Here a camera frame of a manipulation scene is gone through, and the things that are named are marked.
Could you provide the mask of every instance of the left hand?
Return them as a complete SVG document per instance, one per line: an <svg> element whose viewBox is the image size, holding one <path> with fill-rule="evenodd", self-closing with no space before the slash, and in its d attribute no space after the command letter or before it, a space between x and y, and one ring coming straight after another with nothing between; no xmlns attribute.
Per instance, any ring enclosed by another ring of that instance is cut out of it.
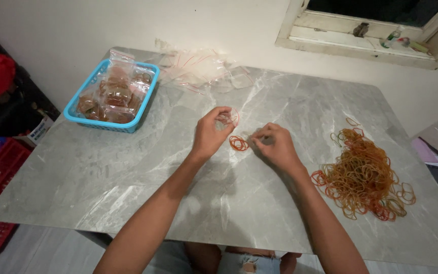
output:
<svg viewBox="0 0 438 274"><path fill-rule="evenodd" d="M220 115L225 115L230 111L230 107L215 107L204 117L199 119L195 130L195 139L192 151L190 152L191 154L208 160L216 153L228 135L234 130L233 123L230 123L223 130L217 130L216 120L220 120Z"/></svg>

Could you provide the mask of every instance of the marble tabletop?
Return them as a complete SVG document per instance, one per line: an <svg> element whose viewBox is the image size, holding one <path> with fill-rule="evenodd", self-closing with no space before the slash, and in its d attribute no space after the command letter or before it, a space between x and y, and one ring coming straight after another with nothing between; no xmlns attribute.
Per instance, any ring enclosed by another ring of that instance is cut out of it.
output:
<svg viewBox="0 0 438 274"><path fill-rule="evenodd" d="M153 53L131 50L137 60ZM240 113L233 134L267 122L290 130L310 172L341 149L331 132L351 117L391 158L415 205L395 222L357 220L324 196L362 257L438 266L438 185L374 86L249 68L254 86L200 95L159 87L134 134L82 127L61 115L0 196L0 221L117 233L190 151L197 120L215 106ZM196 175L167 239L313 253L287 179L225 142Z"/></svg>

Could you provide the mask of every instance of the plastic bottle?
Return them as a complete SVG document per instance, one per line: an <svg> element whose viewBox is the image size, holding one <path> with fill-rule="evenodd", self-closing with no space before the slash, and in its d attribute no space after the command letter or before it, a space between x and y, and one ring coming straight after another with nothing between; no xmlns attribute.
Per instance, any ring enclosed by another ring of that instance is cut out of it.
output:
<svg viewBox="0 0 438 274"><path fill-rule="evenodd" d="M388 37L383 42L381 42L381 46L384 48L391 47L393 43L396 42L398 38L400 38L400 36L402 35L402 31L404 29L405 29L404 27L398 26L397 30L390 33L390 35L388 35Z"/></svg>

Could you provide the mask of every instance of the white wall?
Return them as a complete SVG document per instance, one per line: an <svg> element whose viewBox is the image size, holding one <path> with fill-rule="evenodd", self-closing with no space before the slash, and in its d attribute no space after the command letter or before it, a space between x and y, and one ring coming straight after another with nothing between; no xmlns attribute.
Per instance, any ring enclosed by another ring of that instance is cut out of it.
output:
<svg viewBox="0 0 438 274"><path fill-rule="evenodd" d="M244 65L375 85L407 134L438 121L438 70L274 46L289 0L0 0L0 43L63 110L112 46L228 52Z"/></svg>

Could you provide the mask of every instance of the forearm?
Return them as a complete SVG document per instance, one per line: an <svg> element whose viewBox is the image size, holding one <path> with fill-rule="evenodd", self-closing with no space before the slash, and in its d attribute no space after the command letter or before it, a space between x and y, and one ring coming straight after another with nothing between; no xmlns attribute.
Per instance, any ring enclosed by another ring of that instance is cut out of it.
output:
<svg viewBox="0 0 438 274"><path fill-rule="evenodd" d="M141 273L165 238L181 199L205 159L189 154L125 223L94 273Z"/></svg>
<svg viewBox="0 0 438 274"><path fill-rule="evenodd" d="M325 273L368 273L356 246L312 183L307 169L299 165L289 175L295 181L302 216Z"/></svg>

